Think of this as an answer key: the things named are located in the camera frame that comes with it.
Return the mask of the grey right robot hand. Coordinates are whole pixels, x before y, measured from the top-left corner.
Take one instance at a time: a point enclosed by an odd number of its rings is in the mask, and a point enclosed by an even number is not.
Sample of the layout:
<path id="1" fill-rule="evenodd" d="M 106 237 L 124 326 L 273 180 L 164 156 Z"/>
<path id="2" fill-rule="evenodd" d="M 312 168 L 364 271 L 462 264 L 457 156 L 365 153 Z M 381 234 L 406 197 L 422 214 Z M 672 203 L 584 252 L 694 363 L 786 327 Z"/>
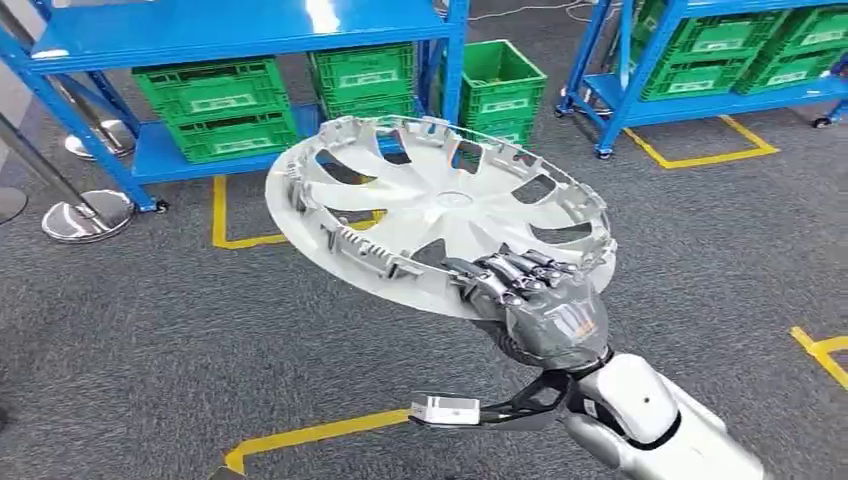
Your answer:
<path id="1" fill-rule="evenodd" d="M 607 310 L 576 265 L 507 246 L 474 261 L 447 257 L 442 265 L 460 299 L 476 312 L 471 323 L 508 357 L 580 372 L 613 355 Z"/>

